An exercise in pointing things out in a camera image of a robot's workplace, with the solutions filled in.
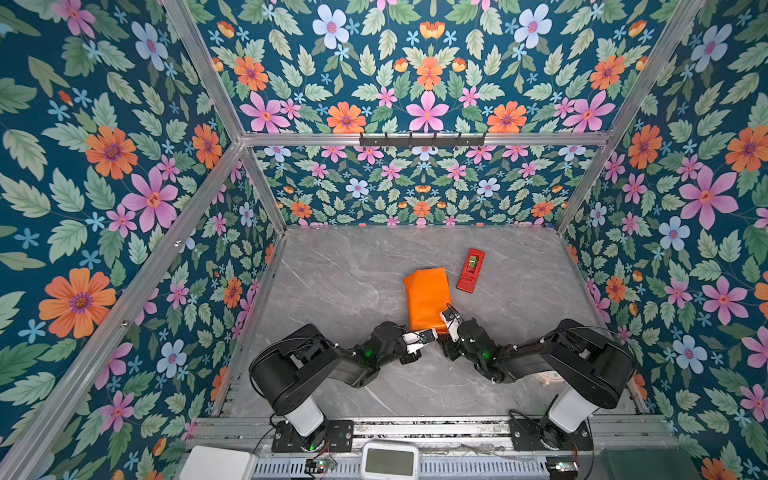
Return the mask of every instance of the red spirit level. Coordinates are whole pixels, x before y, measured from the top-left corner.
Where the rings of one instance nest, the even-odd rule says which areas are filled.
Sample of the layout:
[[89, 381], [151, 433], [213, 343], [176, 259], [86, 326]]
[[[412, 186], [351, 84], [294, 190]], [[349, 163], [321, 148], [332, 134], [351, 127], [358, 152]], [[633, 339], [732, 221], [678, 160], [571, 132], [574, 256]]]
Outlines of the red spirit level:
[[475, 284], [478, 281], [484, 258], [485, 252], [475, 250], [474, 248], [469, 249], [469, 254], [467, 255], [467, 260], [464, 262], [464, 269], [462, 270], [462, 275], [458, 279], [456, 288], [464, 290], [465, 292], [475, 292]]

